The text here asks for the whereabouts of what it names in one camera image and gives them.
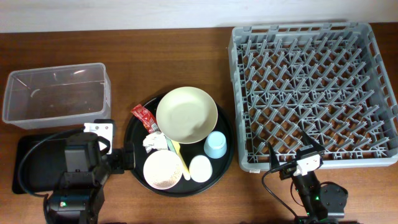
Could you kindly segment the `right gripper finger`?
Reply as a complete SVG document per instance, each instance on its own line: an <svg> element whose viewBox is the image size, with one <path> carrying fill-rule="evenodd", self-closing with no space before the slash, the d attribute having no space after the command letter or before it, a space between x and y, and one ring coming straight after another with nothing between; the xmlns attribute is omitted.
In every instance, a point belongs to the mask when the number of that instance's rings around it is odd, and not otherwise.
<svg viewBox="0 0 398 224"><path fill-rule="evenodd" d="M311 145L318 152L325 151L325 148L321 144L316 142L316 140L311 138L305 131L302 131L302 140L301 141L303 142L303 144L305 146Z"/></svg>
<svg viewBox="0 0 398 224"><path fill-rule="evenodd" d="M276 167L279 167L279 160L278 157L276 156L275 150L272 147L272 144L270 142L267 143L268 151L269 151L269 166L270 170L275 169Z"/></svg>

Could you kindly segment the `pink bowl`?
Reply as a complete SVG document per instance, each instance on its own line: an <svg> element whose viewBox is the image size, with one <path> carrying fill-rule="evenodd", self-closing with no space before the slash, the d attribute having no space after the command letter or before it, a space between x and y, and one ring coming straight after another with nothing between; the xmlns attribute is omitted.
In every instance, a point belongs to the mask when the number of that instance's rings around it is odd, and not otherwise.
<svg viewBox="0 0 398 224"><path fill-rule="evenodd" d="M143 167L145 181L157 190L176 185L183 175L183 165L176 153L166 150L152 153Z"/></svg>

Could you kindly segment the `light blue cup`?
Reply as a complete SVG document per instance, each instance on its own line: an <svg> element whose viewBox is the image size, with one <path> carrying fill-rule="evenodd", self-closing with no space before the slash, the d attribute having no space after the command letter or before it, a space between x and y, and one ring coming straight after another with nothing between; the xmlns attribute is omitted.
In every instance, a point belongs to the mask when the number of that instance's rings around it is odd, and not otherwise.
<svg viewBox="0 0 398 224"><path fill-rule="evenodd" d="M227 143L225 135L220 131L211 132L205 141L204 152L212 159L219 159L226 154Z"/></svg>

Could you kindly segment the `white cup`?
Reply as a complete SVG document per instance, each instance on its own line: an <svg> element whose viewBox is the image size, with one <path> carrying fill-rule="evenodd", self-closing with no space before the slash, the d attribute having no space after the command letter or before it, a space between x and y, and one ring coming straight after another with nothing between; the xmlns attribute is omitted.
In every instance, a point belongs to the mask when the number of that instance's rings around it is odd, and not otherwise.
<svg viewBox="0 0 398 224"><path fill-rule="evenodd" d="M198 155L191 160L189 172L195 182L203 183L210 179L213 168L206 156Z"/></svg>

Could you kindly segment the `cream shallow bowl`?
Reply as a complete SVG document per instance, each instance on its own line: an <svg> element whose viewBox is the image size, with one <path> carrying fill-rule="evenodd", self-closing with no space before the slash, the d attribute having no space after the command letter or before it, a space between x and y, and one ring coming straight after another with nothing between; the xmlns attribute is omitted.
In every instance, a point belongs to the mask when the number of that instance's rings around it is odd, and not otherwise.
<svg viewBox="0 0 398 224"><path fill-rule="evenodd" d="M155 117L166 137L182 144L193 144L213 131L218 121L218 109L207 92L184 86L164 95Z"/></svg>

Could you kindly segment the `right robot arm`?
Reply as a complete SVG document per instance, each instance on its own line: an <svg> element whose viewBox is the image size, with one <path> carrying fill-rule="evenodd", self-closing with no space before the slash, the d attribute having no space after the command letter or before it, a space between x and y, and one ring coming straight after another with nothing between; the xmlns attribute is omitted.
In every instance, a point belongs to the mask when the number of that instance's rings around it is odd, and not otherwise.
<svg viewBox="0 0 398 224"><path fill-rule="evenodd" d="M262 179L275 172L279 173L281 180L291 179L290 187L295 188L307 214L305 216L297 215L269 189L264 181L262 181L262 185L293 214L295 223L338 223L345 216L344 209L348 191L334 182L318 180L315 170L323 165L325 148L307 133L302 133L302 143L303 147L296 152L296 158L282 165L279 164L273 147L268 144L270 169Z"/></svg>

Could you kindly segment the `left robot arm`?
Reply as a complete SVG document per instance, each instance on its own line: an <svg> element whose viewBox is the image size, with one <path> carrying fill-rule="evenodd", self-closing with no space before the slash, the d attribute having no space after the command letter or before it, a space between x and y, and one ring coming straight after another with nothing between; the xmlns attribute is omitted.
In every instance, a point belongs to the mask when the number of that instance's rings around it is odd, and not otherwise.
<svg viewBox="0 0 398 224"><path fill-rule="evenodd" d="M63 147L67 170L58 179L52 194L37 194L27 188L22 171L29 156L45 142L66 134ZM17 167L17 181L21 189L43 199L46 223L97 223L104 204L104 185L113 174L123 174L135 168L133 150L114 149L111 141L84 128L51 134L31 147Z"/></svg>

